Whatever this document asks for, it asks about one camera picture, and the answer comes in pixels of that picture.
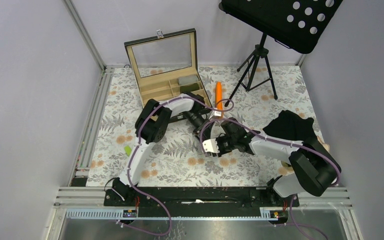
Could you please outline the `grey striped underwear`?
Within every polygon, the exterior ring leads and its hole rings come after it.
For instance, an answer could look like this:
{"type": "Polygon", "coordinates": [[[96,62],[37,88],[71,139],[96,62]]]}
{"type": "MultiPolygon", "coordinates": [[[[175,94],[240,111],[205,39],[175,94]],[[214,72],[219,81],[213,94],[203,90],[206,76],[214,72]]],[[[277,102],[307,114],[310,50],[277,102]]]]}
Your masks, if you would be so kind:
{"type": "Polygon", "coordinates": [[[205,154],[206,151],[203,144],[204,144],[204,141],[208,139],[208,137],[204,132],[201,132],[201,131],[197,132],[195,135],[198,140],[198,149],[200,150],[201,153],[205,154]]]}

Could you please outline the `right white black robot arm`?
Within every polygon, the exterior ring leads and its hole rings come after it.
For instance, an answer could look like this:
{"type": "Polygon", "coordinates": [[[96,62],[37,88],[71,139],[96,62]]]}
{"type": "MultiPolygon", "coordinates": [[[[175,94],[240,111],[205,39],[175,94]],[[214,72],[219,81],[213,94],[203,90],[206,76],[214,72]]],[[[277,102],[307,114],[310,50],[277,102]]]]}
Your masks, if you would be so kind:
{"type": "Polygon", "coordinates": [[[342,169],[319,142],[313,124],[313,118],[278,117],[262,130],[253,130],[233,117],[227,118],[221,124],[224,134],[213,139],[213,152],[222,156],[238,150],[289,165],[292,173],[268,184],[271,189],[266,198],[273,206],[302,192],[320,197],[327,188],[338,183],[342,169]]]}

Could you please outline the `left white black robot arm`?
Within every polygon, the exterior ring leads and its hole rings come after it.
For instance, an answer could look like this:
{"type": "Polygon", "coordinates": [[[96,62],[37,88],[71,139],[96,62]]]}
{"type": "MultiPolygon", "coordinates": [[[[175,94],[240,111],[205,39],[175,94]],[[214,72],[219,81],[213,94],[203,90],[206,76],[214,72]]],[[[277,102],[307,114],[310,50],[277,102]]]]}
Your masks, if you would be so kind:
{"type": "Polygon", "coordinates": [[[140,181],[144,162],[154,145],[165,136],[172,118],[180,116],[189,120],[195,126],[196,132],[209,138],[211,133],[203,130],[204,124],[209,120],[203,118],[203,115],[213,116],[218,112],[217,109],[207,105],[201,95],[191,92],[182,93],[165,101],[150,99],[135,122],[135,144],[128,163],[122,173],[113,180],[108,192],[114,193],[122,205],[132,204],[138,192],[137,184],[140,181]]]}

